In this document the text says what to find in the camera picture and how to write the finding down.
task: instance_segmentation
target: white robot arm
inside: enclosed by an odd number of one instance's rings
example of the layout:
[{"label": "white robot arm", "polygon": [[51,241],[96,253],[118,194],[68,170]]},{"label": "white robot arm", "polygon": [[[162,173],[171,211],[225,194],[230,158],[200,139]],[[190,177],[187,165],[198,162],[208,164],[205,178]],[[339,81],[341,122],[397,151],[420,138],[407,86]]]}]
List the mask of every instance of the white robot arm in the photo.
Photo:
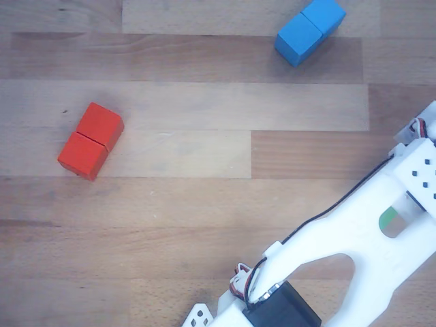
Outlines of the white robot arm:
[{"label": "white robot arm", "polygon": [[[239,269],[231,291],[219,300],[215,319],[202,307],[209,317],[204,323],[194,307],[183,327],[292,327],[285,319],[259,317],[273,298],[280,301],[280,292],[297,298],[292,300],[296,310],[307,318],[298,326],[318,327],[316,314],[305,303],[300,306],[302,299],[284,283],[301,264],[336,253],[353,259],[356,272],[342,307],[325,326],[369,326],[386,310],[395,289],[436,252],[436,102],[396,139],[399,144],[389,158],[330,208],[335,210],[329,216],[314,217],[272,244],[253,270]],[[388,238],[379,227],[379,218],[390,207],[408,223],[396,238]]]}]

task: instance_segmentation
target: blue block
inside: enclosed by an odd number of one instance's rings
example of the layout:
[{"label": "blue block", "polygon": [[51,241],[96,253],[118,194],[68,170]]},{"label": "blue block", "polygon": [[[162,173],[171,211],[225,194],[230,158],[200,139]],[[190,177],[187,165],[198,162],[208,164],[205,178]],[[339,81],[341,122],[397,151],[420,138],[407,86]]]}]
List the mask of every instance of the blue block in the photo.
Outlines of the blue block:
[{"label": "blue block", "polygon": [[327,38],[342,23],[345,11],[334,0],[313,0],[302,12]]},{"label": "blue block", "polygon": [[294,67],[320,44],[322,33],[304,15],[298,14],[277,35],[275,48]]}]

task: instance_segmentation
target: wooden block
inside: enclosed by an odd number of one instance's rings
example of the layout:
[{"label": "wooden block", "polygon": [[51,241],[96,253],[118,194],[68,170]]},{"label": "wooden block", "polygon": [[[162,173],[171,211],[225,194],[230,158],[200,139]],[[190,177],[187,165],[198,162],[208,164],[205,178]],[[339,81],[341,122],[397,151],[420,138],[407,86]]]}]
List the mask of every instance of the wooden block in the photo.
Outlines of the wooden block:
[{"label": "wooden block", "polygon": [[275,48],[294,67],[320,44],[322,33],[304,15],[298,14],[279,31]]},{"label": "wooden block", "polygon": [[313,0],[302,12],[322,33],[328,37],[342,23],[345,11],[334,0]]},{"label": "wooden block", "polygon": [[76,131],[106,147],[110,152],[124,130],[123,120],[116,113],[91,103]]},{"label": "wooden block", "polygon": [[74,132],[57,160],[64,168],[93,181],[107,157],[103,145]]}]

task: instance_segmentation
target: wooden floor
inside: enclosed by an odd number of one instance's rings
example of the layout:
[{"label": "wooden floor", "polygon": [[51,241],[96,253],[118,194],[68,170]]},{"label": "wooden floor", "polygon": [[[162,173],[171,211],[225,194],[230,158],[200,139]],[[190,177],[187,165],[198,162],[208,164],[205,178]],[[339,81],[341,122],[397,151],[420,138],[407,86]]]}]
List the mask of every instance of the wooden floor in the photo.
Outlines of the wooden floor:
[{"label": "wooden floor", "polygon": [[[436,2],[338,0],[293,68],[274,35],[308,2],[0,0],[1,327],[179,327],[386,157],[436,98]],[[125,120],[94,183],[57,163],[90,102]],[[353,269],[291,281],[326,320]],[[373,325],[435,299],[431,258]]]}]

